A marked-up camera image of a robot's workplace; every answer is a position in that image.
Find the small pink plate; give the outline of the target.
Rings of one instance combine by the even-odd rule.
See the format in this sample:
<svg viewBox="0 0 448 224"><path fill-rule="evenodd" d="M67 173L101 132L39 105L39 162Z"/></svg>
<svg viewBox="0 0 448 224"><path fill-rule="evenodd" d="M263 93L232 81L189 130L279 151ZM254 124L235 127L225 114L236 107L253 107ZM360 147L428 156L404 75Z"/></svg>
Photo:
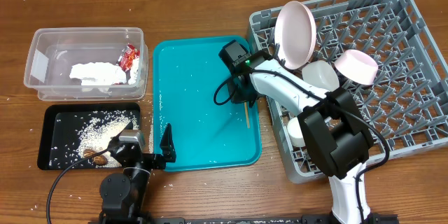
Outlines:
<svg viewBox="0 0 448 224"><path fill-rule="evenodd" d="M359 50L346 50L335 60L335 68L346 78L361 85L372 85L378 64L371 56Z"/></svg>

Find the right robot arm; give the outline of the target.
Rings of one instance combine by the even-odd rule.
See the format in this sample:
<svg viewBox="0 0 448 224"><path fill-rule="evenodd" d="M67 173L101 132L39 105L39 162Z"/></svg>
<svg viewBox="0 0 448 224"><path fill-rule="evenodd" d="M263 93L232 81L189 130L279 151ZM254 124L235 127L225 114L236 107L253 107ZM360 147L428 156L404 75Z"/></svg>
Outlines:
<svg viewBox="0 0 448 224"><path fill-rule="evenodd" d="M221 83L233 104L253 106L270 97L297 117L311 161L330 181L332 216L339 223L367 223L363 173L374 140L352 97L344 88L327 91L304 82L264 51L251 54L236 40L218 56L230 72Z"/></svg>

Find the brown food scraps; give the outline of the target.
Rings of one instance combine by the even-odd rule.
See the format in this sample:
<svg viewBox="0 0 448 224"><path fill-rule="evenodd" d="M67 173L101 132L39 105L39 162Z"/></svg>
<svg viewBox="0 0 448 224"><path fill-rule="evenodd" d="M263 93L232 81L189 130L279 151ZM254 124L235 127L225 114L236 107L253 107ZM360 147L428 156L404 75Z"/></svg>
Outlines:
<svg viewBox="0 0 448 224"><path fill-rule="evenodd" d="M83 157L87 158L96 153L97 152L92 149L86 149L83 151ZM93 157L92 162L94 165L97 165L97 166L105 166L108 164L108 160L104 155L98 155L98 156Z"/></svg>

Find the white cup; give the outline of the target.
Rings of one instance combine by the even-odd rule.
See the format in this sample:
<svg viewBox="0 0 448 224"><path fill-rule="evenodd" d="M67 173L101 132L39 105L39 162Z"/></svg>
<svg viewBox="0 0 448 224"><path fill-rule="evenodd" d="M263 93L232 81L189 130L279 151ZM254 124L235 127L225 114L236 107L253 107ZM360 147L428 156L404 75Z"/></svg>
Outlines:
<svg viewBox="0 0 448 224"><path fill-rule="evenodd" d="M288 121L286 129L292 146L297 148L305 147L305 140L297 117Z"/></svg>

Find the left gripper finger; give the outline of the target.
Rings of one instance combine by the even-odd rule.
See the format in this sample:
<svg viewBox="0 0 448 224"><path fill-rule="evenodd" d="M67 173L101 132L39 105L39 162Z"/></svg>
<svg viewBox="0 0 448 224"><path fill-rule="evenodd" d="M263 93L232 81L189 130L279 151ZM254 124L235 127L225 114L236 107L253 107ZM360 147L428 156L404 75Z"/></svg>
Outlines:
<svg viewBox="0 0 448 224"><path fill-rule="evenodd" d="M176 150L174 147L173 137L172 137L172 126L170 123L165 127L162 139L160 142L160 149L162 150L162 156L165 162L175 162L176 161Z"/></svg>
<svg viewBox="0 0 448 224"><path fill-rule="evenodd" d="M118 140L130 140L135 136L135 131L133 129L133 123L129 122L125 128L119 132L115 137Z"/></svg>

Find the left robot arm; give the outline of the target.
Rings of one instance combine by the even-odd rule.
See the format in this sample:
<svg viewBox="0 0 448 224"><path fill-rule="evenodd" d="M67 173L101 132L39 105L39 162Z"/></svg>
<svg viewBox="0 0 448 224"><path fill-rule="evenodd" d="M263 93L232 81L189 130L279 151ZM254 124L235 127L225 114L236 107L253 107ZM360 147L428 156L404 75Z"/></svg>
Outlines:
<svg viewBox="0 0 448 224"><path fill-rule="evenodd" d="M161 154L144 153L143 147L143 133L133 129L131 123L111 138L108 152L122 165L123 172L111 174L101 182L100 223L154 223L151 214L142 211L142 206L151 172L164 170L167 163L176 161L172 126L165 127Z"/></svg>

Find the white rice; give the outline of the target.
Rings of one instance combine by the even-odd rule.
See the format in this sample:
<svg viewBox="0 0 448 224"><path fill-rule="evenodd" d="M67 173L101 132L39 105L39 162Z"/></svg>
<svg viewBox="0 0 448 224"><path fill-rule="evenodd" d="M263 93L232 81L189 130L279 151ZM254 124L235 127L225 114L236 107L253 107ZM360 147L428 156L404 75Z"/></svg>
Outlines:
<svg viewBox="0 0 448 224"><path fill-rule="evenodd" d="M49 169L65 169L83 159L83 151L97 153L129 123L139 129L135 110L62 112L55 118L50 145Z"/></svg>

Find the wooden chopstick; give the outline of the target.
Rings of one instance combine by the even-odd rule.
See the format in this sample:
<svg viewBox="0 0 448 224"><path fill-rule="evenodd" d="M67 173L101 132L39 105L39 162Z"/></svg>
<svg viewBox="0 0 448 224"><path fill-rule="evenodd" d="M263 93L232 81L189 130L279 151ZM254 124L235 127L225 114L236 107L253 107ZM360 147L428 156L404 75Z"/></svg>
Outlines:
<svg viewBox="0 0 448 224"><path fill-rule="evenodd" d="M245 119L246 119L246 126L248 129L251 128L250 120L249 120L249 108L247 102L244 102L244 112L245 112Z"/></svg>

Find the large white plate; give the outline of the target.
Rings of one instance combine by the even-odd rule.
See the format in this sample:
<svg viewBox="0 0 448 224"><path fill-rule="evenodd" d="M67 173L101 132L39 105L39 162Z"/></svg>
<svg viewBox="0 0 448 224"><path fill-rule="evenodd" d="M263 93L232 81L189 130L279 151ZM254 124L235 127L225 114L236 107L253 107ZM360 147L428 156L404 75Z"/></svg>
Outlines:
<svg viewBox="0 0 448 224"><path fill-rule="evenodd" d="M299 1L289 1L279 12L274 28L278 58L287 69L299 69L313 54L316 23L312 12Z"/></svg>

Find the grey metal bowl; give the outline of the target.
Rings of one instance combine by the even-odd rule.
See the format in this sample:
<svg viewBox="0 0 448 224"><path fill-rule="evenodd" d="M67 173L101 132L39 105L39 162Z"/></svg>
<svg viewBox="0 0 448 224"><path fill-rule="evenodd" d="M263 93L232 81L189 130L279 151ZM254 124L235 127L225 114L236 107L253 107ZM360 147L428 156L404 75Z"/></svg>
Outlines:
<svg viewBox="0 0 448 224"><path fill-rule="evenodd" d="M340 87L339 78L332 66L323 60L311 62L302 68L302 79L308 84L328 91Z"/></svg>

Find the white napkin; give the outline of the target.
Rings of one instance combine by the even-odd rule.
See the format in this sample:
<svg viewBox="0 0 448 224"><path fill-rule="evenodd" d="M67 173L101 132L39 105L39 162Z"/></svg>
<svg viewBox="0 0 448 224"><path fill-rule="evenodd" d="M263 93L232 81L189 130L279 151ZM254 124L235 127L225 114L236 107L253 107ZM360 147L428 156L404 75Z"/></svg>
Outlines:
<svg viewBox="0 0 448 224"><path fill-rule="evenodd" d="M128 69L109 62L75 64L69 77L85 86L133 85L137 81L139 63L139 58L133 59Z"/></svg>

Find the red snack wrapper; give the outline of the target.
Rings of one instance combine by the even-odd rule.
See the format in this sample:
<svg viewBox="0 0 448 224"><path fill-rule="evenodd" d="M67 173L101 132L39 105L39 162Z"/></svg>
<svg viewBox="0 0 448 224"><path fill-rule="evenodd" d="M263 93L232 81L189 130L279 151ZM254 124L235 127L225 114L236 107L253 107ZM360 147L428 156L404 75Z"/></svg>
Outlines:
<svg viewBox="0 0 448 224"><path fill-rule="evenodd" d="M124 71L129 71L133 66L133 61L140 58L140 50L128 43L119 56L117 65Z"/></svg>

